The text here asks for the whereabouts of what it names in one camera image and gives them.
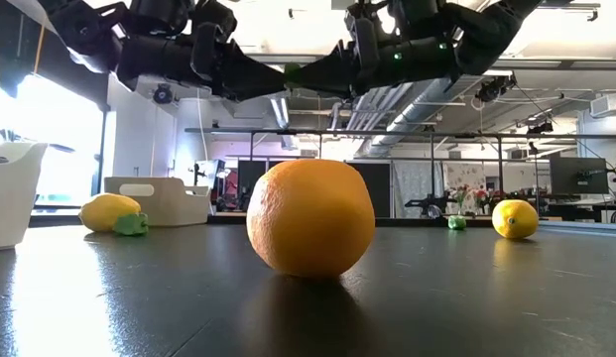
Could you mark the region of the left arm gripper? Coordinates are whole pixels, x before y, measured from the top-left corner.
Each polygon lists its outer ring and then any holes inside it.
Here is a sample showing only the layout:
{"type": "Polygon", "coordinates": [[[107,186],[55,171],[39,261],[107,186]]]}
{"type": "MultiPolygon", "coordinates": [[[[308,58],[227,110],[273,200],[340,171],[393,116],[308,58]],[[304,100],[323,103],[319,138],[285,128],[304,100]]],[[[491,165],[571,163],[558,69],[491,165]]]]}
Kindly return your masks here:
{"type": "Polygon", "coordinates": [[[214,95],[241,102],[285,90],[285,75],[246,56],[231,40],[229,78],[224,82],[226,40],[236,25],[202,22],[190,35],[172,39],[134,35],[125,44],[115,69],[117,79],[134,90],[142,76],[193,87],[208,87],[214,95]]]}

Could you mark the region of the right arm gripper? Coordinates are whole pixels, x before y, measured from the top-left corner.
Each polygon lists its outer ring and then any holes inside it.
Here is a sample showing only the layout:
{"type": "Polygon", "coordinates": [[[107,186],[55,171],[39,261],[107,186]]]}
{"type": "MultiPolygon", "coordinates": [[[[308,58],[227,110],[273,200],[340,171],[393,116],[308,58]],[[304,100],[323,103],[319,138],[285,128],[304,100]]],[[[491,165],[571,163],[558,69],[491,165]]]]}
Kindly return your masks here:
{"type": "Polygon", "coordinates": [[[445,36],[416,40],[386,34],[375,15],[347,15],[352,41],[339,41],[330,54],[293,70],[300,87],[339,98],[372,88],[446,77],[456,81],[460,69],[445,36]]]}

